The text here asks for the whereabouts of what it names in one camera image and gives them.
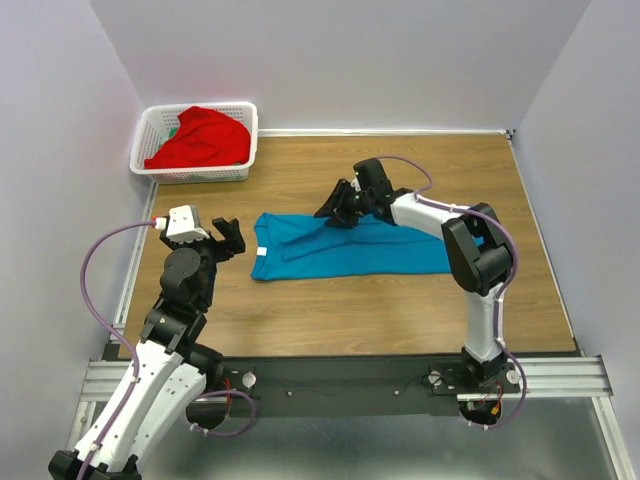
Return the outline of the blue t shirt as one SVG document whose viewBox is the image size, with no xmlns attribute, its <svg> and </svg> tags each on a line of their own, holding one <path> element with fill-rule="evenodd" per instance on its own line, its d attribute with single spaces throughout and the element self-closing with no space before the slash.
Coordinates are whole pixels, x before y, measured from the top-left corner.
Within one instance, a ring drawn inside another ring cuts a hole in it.
<svg viewBox="0 0 640 480">
<path fill-rule="evenodd" d="M 254 231 L 251 278 L 257 281 L 451 272 L 441 239 L 371 215 L 353 229 L 339 229 L 309 215 L 264 213 Z"/>
</svg>

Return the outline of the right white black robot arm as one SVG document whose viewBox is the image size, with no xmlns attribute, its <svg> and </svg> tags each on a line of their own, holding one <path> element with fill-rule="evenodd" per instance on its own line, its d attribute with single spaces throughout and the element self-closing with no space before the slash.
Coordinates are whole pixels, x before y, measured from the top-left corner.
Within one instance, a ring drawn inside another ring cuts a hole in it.
<svg viewBox="0 0 640 480">
<path fill-rule="evenodd" d="M 506 287 L 517 269 L 513 240 L 485 204 L 461 207 L 394 190 L 388 181 L 364 187 L 340 179 L 315 212 L 328 226 L 354 228 L 372 215 L 392 226 L 435 236 L 445 245 L 450 273 L 465 292 L 467 336 L 456 379 L 480 392 L 507 369 L 503 312 Z"/>
</svg>

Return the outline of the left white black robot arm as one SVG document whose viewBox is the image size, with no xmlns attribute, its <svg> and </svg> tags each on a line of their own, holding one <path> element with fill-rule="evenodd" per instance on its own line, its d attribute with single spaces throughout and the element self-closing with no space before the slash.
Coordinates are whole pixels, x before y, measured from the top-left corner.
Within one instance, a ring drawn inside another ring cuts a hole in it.
<svg viewBox="0 0 640 480">
<path fill-rule="evenodd" d="M 170 253 L 161 291 L 137 343 L 125 341 L 132 358 L 93 426 L 48 465 L 54 479 L 138 479 L 152 449 L 200 394 L 223 382 L 223 357 L 197 342 L 213 303 L 220 263 L 245 252 L 238 220 L 216 218 L 215 238 L 195 207 L 140 222 L 159 231 Z"/>
</svg>

